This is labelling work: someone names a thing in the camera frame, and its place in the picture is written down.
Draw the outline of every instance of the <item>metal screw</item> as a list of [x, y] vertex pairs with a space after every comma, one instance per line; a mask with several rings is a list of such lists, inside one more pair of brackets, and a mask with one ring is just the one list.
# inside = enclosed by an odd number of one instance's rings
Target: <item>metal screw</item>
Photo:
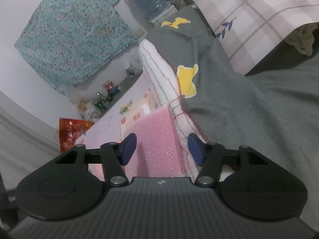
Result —
[[199, 177], [197, 181], [200, 184], [209, 185], [209, 184], [213, 183], [214, 179], [212, 177], [209, 177], [209, 176], [202, 176], [202, 177]]
[[126, 182], [126, 179], [123, 176], [113, 176], [112, 178], [110, 178], [110, 182], [116, 185], [120, 185]]

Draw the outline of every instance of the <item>plaid fabric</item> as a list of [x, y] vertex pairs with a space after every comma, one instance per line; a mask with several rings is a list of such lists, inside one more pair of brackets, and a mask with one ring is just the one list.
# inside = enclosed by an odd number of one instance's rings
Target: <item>plaid fabric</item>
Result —
[[290, 32], [319, 22], [319, 0], [195, 0], [233, 69], [248, 73]]

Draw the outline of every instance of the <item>ribbed gray surface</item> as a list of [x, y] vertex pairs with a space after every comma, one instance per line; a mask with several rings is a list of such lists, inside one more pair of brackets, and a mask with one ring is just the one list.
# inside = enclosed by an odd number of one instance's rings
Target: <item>ribbed gray surface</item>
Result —
[[311, 239], [314, 232], [297, 218], [264, 223], [242, 218], [211, 189], [188, 178], [135, 178], [109, 191], [90, 213], [64, 222], [25, 219], [13, 239]]

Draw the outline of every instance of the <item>beige lace fabric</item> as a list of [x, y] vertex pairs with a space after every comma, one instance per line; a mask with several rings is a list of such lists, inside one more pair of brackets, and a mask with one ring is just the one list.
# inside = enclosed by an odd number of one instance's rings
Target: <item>beige lace fabric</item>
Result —
[[318, 23], [302, 25], [291, 32], [284, 41], [294, 46], [300, 54], [310, 57], [313, 52], [312, 45], [315, 41], [313, 31], [317, 28]]

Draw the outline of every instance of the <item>pillow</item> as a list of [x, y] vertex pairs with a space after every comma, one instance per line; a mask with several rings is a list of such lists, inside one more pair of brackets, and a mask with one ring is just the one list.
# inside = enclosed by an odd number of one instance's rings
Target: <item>pillow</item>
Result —
[[85, 82], [137, 37], [119, 0], [42, 0], [15, 47], [54, 89]]
[[319, 22], [319, 0], [195, 0], [234, 71], [246, 74], [296, 28]]

